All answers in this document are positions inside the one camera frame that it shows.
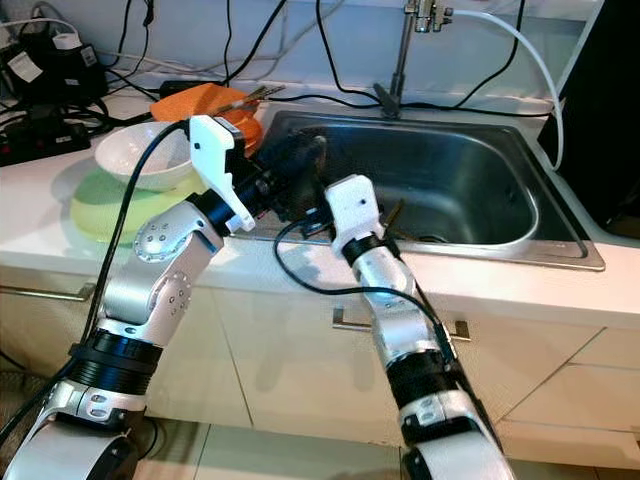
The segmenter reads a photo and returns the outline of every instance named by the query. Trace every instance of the sink basin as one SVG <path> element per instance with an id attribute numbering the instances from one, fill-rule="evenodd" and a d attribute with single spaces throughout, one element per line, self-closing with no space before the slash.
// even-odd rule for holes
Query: sink basin
<path id="1" fill-rule="evenodd" d="M 372 180 L 401 250 L 604 269 L 514 128 L 284 111 L 265 143 L 292 130 L 327 138 L 329 182 L 353 173 Z M 281 227 L 267 216 L 247 235 L 270 240 Z"/>

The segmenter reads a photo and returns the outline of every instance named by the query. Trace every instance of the green plate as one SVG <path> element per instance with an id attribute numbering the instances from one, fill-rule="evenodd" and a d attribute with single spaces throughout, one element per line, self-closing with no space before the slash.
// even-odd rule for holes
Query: green plate
<path id="1" fill-rule="evenodd" d="M 92 240 L 109 242 L 125 188 L 124 183 L 101 169 L 90 172 L 78 185 L 71 200 L 71 218 L 78 230 Z M 149 218 L 181 202 L 193 192 L 202 193 L 205 190 L 195 172 L 167 192 L 136 189 L 120 243 L 131 243 L 136 232 Z"/>

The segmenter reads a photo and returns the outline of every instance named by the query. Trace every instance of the faucet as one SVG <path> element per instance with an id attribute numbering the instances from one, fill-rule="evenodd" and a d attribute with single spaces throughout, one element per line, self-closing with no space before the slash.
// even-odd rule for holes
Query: faucet
<path id="1" fill-rule="evenodd" d="M 452 8 L 445 8 L 438 0 L 407 0 L 404 6 L 404 25 L 396 70 L 391 77 L 391 88 L 387 92 L 382 85 L 374 83 L 373 88 L 382 104 L 382 116 L 395 119 L 400 117 L 400 102 L 404 88 L 404 67 L 411 32 L 440 32 L 443 25 L 451 23 Z"/>

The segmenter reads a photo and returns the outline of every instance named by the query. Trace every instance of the cabinet handle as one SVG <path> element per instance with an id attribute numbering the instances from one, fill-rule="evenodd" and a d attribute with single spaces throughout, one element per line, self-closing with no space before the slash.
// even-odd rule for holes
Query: cabinet handle
<path id="1" fill-rule="evenodd" d="M 68 302 L 86 302 L 91 298 L 95 283 L 87 282 L 78 293 L 54 292 L 52 290 L 36 290 L 34 288 L 10 287 L 8 285 L 0 285 L 0 293 L 9 295 L 21 295 L 23 297 L 48 298 L 50 300 L 66 300 Z"/>
<path id="2" fill-rule="evenodd" d="M 471 335 L 469 334 L 469 325 L 467 324 L 467 322 L 465 320 L 456 320 L 454 325 L 456 328 L 455 331 L 450 332 L 449 334 L 451 340 L 455 340 L 458 342 L 470 342 Z M 368 323 L 345 322 L 343 307 L 333 308 L 331 327 L 337 330 L 352 330 L 356 332 L 371 331 L 371 325 Z"/>

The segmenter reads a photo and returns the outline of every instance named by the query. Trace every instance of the floor tile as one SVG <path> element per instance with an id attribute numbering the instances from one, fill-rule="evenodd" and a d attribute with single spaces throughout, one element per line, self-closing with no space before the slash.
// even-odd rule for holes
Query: floor tile
<path id="1" fill-rule="evenodd" d="M 138 462 L 134 480 L 193 480 L 210 426 L 164 419 L 157 422 L 156 446 Z M 141 443 L 150 445 L 151 430 L 145 430 Z"/>
<path id="2" fill-rule="evenodd" d="M 617 470 L 615 468 L 596 468 L 598 480 L 640 480 L 640 470 Z"/>
<path id="3" fill-rule="evenodd" d="M 399 480 L 398 449 L 212 427 L 195 480 Z"/>
<path id="4" fill-rule="evenodd" d="M 509 460 L 517 480 L 598 480 L 592 467 Z"/>

